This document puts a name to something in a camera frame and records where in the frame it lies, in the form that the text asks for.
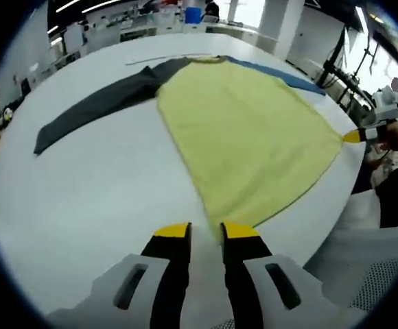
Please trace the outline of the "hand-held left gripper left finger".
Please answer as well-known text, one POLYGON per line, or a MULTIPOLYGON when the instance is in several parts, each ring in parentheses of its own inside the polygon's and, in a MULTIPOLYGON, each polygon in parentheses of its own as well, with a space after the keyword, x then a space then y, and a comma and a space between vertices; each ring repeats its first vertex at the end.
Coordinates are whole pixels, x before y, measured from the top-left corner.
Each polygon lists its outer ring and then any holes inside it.
POLYGON ((75 307, 47 316, 54 328, 179 328, 189 285, 191 223, 157 230, 140 254, 129 254, 96 278, 75 307))

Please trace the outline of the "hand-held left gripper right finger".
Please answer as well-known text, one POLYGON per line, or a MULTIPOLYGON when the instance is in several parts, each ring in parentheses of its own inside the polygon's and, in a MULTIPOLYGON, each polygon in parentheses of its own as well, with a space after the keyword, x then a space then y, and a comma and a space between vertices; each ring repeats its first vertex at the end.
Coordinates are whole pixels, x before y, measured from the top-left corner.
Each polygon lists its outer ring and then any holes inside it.
POLYGON ((341 328, 342 311, 292 259, 273 254, 250 226, 225 221, 222 256, 236 328, 341 328))

